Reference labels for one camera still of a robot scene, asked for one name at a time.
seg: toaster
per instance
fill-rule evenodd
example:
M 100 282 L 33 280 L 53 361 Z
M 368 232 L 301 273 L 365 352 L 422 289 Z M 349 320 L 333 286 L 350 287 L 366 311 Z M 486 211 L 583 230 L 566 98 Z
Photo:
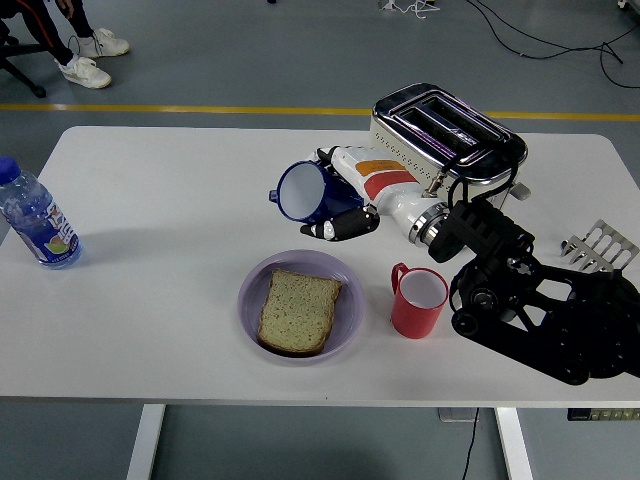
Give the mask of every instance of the toaster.
M 527 146 L 518 135 L 427 83 L 409 85 L 376 102 L 370 142 L 372 147 L 388 151 L 425 187 L 457 156 L 438 191 L 443 200 L 461 176 L 467 181 L 469 198 L 493 190 L 527 157 Z M 501 208 L 509 190 L 488 200 Z M 461 188 L 454 191 L 453 198 L 462 198 Z

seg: water bottle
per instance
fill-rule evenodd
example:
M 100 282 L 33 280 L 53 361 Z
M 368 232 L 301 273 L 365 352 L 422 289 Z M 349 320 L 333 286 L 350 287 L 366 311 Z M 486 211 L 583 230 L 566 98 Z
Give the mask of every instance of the water bottle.
M 64 268 L 80 257 L 80 239 L 49 191 L 11 157 L 0 157 L 0 211 L 45 267 Z

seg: chair leg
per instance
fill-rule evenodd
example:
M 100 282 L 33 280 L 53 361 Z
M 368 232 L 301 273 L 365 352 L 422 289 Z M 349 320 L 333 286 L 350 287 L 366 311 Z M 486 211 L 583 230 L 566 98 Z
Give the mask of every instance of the chair leg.
M 10 63 L 6 58 L 0 58 L 0 69 L 4 69 L 13 75 L 15 78 L 24 83 L 27 87 L 31 89 L 33 94 L 38 98 L 44 98 L 47 96 L 47 92 L 44 88 L 40 87 L 33 83 L 29 78 L 23 74 L 20 70 L 18 70 L 12 63 Z

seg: shoe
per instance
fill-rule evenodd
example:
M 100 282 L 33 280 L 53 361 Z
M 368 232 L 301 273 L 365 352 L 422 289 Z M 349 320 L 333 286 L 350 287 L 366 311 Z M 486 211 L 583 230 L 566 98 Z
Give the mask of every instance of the shoe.
M 129 51 L 129 42 L 115 38 L 113 32 L 104 28 L 93 31 L 93 38 L 88 44 L 78 38 L 78 55 L 85 58 L 117 57 Z
M 111 76 L 96 67 L 88 58 L 74 56 L 68 65 L 60 65 L 64 78 L 87 88 L 104 88 L 111 83 Z

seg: bottle cap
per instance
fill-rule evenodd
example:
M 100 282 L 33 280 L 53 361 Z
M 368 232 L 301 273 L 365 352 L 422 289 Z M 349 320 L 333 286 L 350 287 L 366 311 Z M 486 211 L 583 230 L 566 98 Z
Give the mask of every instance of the bottle cap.
M 13 157 L 0 157 L 0 185 L 13 182 L 22 174 Z

